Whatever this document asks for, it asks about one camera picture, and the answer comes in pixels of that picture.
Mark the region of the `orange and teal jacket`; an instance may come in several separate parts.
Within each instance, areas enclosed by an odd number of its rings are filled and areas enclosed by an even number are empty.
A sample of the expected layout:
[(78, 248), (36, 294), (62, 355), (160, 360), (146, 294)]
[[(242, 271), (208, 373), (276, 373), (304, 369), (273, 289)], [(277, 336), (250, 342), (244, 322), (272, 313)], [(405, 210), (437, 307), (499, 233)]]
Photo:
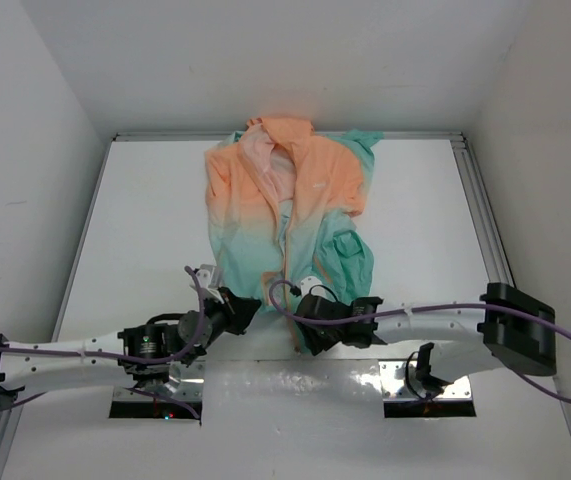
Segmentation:
[(261, 301), (299, 301), (283, 283), (313, 277), (343, 303), (369, 295), (374, 254), (359, 236), (383, 135), (321, 135), (306, 119), (259, 117), (208, 150), (209, 240), (223, 283)]

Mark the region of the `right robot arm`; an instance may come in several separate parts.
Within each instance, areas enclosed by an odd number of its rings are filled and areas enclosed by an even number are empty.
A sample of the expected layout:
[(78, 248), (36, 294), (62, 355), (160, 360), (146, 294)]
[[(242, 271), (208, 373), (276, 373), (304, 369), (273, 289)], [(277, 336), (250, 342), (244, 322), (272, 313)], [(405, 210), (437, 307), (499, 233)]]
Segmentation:
[(430, 400), (458, 378), (507, 368), (525, 376), (557, 371), (548, 305), (503, 283), (490, 283), (477, 309), (409, 307), (394, 316), (380, 311), (379, 297), (349, 304), (306, 293), (295, 312), (309, 352), (318, 355), (342, 344), (358, 349), (417, 341), (402, 367), (405, 388)]

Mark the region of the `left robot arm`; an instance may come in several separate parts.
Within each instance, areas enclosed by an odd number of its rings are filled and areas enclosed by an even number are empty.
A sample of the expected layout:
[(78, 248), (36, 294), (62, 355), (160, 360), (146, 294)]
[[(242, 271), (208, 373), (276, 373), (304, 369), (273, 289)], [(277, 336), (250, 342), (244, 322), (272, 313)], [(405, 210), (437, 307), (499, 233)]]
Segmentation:
[(197, 292), (199, 307), (164, 313), (145, 324), (88, 339), (11, 342), (0, 334), (0, 412), (57, 390), (94, 386), (183, 405), (180, 371), (221, 335), (242, 335), (261, 307), (228, 288)]

